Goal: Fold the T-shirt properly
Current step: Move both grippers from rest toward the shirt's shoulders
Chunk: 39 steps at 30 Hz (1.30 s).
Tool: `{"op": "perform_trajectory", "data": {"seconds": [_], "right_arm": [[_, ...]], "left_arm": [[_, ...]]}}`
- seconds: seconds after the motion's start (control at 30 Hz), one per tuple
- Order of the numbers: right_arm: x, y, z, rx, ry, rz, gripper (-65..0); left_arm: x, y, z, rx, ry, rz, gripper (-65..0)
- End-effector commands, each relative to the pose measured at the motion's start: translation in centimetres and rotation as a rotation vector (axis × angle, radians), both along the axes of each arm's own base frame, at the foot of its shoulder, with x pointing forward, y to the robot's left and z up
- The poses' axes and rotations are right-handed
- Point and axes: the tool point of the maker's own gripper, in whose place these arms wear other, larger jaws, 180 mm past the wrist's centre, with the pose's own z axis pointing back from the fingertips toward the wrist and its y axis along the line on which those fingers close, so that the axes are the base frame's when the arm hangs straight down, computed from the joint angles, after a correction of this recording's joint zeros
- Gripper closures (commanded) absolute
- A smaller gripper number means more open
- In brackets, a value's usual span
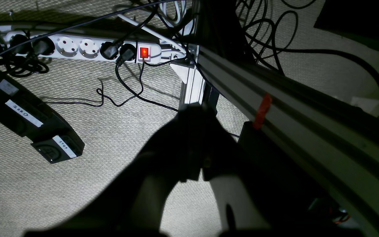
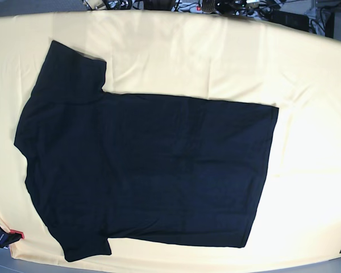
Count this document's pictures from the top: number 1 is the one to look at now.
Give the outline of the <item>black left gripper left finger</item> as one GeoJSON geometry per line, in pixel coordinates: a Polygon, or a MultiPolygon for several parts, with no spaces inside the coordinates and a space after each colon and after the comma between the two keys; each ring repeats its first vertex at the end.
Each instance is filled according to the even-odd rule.
{"type": "Polygon", "coordinates": [[[160,236],[167,197],[178,182],[199,179],[206,107],[185,105],[87,206],[53,228],[26,237],[160,236]]]}

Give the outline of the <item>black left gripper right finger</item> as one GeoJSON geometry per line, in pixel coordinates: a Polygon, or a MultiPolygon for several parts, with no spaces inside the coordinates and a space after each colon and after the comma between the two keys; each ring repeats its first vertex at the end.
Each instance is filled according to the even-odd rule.
{"type": "Polygon", "coordinates": [[[358,228],[333,222],[336,203],[251,122],[235,141],[215,110],[202,105],[204,179],[212,185],[224,231],[222,237],[362,237],[358,228]]]}

